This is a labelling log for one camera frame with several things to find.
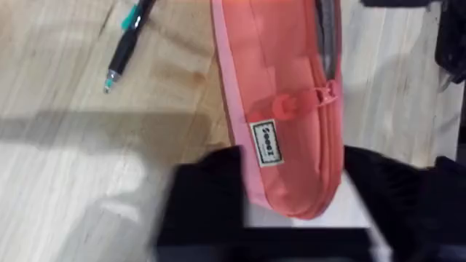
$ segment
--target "pen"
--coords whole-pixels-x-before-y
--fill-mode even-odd
[[[133,7],[130,16],[127,18],[129,24],[125,26],[127,29],[119,40],[114,56],[108,66],[107,79],[103,89],[105,93],[108,94],[110,92],[113,83],[117,82],[123,74],[133,54],[139,33],[149,18],[154,3],[155,0],[140,0],[138,4]]]

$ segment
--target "brand label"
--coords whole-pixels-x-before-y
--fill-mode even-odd
[[[250,124],[253,132],[256,153],[261,167],[282,164],[283,158],[278,146],[274,120]]]

